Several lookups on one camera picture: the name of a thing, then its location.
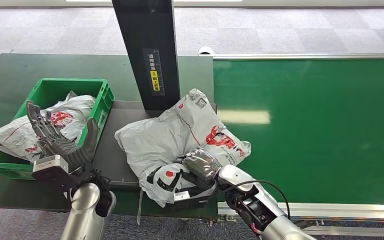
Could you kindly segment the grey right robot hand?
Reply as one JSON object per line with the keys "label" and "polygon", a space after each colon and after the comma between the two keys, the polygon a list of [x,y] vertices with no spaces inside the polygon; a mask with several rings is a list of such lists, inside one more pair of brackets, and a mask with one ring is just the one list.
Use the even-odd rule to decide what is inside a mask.
{"label": "grey right robot hand", "polygon": [[194,148],[180,155],[176,162],[187,170],[182,172],[182,177],[202,190],[214,185],[216,175],[222,167],[215,157],[202,148]]}

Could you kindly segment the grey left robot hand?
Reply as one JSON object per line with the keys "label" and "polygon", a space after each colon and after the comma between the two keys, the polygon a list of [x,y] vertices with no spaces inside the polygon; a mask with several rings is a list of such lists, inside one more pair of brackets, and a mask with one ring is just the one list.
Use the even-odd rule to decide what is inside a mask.
{"label": "grey left robot hand", "polygon": [[95,119],[87,120],[87,134],[83,144],[77,146],[74,140],[68,139],[61,133],[60,127],[51,122],[50,111],[42,115],[41,108],[28,100],[26,102],[26,115],[38,137],[37,143],[45,156],[61,156],[68,163],[70,173],[92,163],[99,133]]}

